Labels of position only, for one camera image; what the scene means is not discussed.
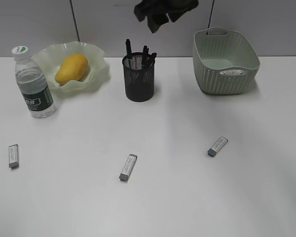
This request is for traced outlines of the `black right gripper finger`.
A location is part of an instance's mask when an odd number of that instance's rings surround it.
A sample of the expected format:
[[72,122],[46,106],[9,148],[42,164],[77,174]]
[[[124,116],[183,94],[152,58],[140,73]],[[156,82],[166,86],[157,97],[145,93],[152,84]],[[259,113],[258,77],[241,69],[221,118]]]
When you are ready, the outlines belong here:
[[147,16],[148,27],[150,31],[154,34],[158,31],[158,29],[169,22],[169,18],[167,14],[150,14]]

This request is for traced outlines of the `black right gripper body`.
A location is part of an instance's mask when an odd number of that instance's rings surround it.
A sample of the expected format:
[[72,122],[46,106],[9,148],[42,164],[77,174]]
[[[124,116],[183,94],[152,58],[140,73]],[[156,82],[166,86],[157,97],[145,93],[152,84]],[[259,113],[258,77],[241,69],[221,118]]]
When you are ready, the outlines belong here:
[[167,15],[174,14],[174,22],[198,4],[197,0],[143,0],[134,7],[134,14],[140,22],[147,18],[155,23],[167,23]]

